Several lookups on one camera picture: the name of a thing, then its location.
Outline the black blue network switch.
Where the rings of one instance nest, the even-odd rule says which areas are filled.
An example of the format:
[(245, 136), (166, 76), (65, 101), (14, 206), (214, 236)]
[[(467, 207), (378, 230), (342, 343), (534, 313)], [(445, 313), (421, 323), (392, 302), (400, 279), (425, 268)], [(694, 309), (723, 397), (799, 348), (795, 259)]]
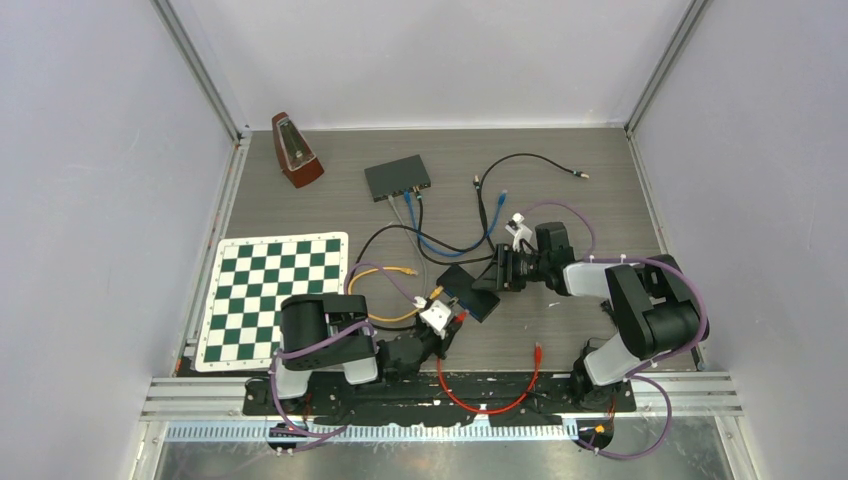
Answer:
[(437, 286), (456, 298), (476, 321), (483, 323), (499, 306), (500, 298), (493, 292), (474, 289), (473, 283), (474, 277), (459, 265), (448, 267), (436, 279)]

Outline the dark grey network switch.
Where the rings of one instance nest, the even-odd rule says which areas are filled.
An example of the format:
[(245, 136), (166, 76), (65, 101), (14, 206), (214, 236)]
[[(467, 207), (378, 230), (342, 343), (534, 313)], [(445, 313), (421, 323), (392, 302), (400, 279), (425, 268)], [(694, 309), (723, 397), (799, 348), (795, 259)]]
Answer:
[(364, 175), (374, 202), (432, 185), (423, 159), (418, 154), (367, 167)]

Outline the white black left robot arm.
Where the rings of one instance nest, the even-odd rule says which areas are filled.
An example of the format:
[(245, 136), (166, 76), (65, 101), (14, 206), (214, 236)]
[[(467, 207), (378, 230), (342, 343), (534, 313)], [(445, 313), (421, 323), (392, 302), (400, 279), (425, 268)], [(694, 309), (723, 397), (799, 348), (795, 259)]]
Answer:
[(419, 309), (410, 331), (390, 340), (377, 326), (362, 295), (303, 294), (278, 311), (281, 347), (272, 355), (268, 400), (280, 412), (298, 412), (312, 373), (341, 366), (352, 386), (416, 376), (430, 358), (443, 359), (464, 318), (435, 299), (414, 299)]

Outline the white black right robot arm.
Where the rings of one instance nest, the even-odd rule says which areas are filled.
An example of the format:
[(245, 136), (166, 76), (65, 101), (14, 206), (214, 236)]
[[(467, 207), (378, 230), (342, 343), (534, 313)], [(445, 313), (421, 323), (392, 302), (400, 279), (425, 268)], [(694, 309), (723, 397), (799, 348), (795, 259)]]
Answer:
[(597, 348), (586, 346), (567, 379), (574, 405), (598, 409), (647, 363), (707, 338), (702, 303), (672, 256), (578, 260), (561, 222), (529, 231), (513, 221), (508, 229), (513, 242), (497, 245), (472, 290), (519, 292), (540, 282), (561, 296), (602, 298), (611, 306), (615, 334)]

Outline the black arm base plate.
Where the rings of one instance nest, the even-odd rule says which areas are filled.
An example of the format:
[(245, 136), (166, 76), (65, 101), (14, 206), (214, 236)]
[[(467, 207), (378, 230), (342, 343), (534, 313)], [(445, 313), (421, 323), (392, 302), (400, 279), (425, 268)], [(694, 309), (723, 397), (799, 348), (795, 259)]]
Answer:
[[(595, 393), (580, 402), (574, 400), (567, 374), (543, 372), (534, 386), (529, 385), (530, 371), (446, 372), (444, 377), (452, 394), (481, 411), (503, 408), (523, 397), (514, 408), (493, 417), (496, 426), (552, 425), (560, 415), (604, 416), (611, 407), (617, 413), (636, 411), (635, 394), (629, 387), (619, 388), (614, 395)], [(287, 414), (304, 414), (320, 426), (448, 427), (465, 426), (475, 418), (445, 393), (434, 372), (357, 386), (348, 384), (340, 372), (317, 372), (305, 396), (283, 400), (281, 405)]]

